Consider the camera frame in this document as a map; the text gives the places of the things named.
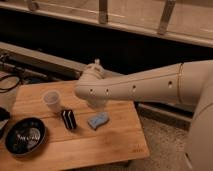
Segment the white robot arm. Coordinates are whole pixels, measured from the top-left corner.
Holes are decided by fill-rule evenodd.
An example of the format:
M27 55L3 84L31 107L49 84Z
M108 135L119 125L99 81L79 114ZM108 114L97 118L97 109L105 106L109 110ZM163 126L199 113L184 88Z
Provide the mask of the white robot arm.
M75 94L91 105L130 100L193 105L180 171L213 171L213 60L169 65L106 78L102 66L86 66Z

